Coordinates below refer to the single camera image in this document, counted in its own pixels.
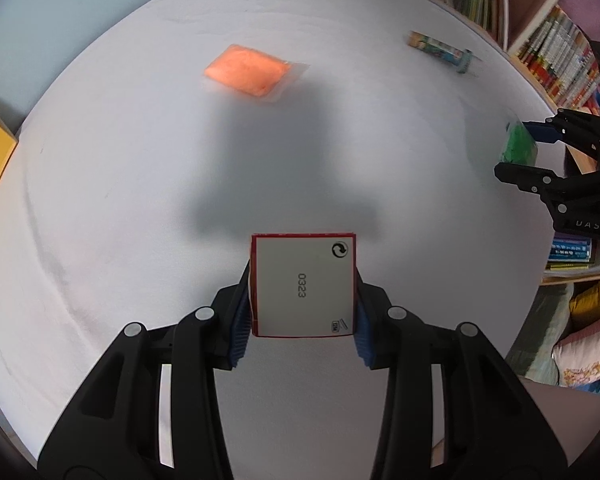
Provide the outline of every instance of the white table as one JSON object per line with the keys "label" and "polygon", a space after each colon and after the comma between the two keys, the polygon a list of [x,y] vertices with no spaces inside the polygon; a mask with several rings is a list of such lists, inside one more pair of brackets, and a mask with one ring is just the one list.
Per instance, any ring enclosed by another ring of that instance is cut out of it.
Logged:
{"label": "white table", "polygon": [[[407,47],[410,30],[484,62],[459,75]],[[231,43],[310,68],[258,104],[202,77]],[[428,0],[146,4],[54,82],[0,183],[11,425],[37,455],[119,330],[208,304],[239,279],[253,232],[354,231],[366,281],[425,322],[476,322],[506,352],[552,237],[539,199],[493,176],[512,111],[550,114]],[[539,165],[558,170],[562,154],[543,146]],[[351,338],[252,338],[217,381],[238,478],[368,478],[386,373]]]}

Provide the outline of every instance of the orange packet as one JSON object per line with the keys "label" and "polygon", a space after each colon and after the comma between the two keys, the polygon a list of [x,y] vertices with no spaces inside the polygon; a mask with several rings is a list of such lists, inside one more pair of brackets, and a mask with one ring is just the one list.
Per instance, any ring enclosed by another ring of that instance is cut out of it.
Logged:
{"label": "orange packet", "polygon": [[282,83],[288,83],[290,75],[298,76],[299,71],[293,69],[302,67],[303,65],[233,44],[206,67],[205,75],[240,92],[254,97],[266,97],[275,89],[280,89]]}

